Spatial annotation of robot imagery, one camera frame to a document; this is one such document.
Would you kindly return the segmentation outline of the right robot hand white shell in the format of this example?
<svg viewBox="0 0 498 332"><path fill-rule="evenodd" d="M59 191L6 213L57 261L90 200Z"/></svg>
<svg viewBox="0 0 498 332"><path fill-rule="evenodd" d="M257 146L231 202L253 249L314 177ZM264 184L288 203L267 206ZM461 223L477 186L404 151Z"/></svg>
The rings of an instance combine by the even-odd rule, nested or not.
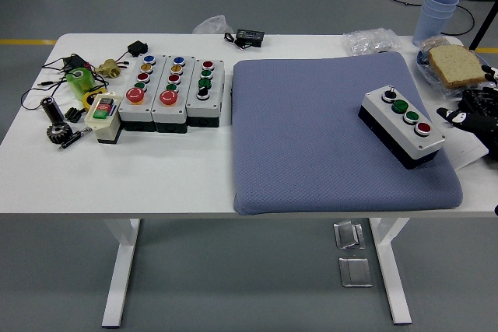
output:
<svg viewBox="0 0 498 332"><path fill-rule="evenodd" d="M454 127L473 133L497 160L497 69L483 65L482 70L494 87L465 89L456 110L440 107L437 113Z"/></svg>

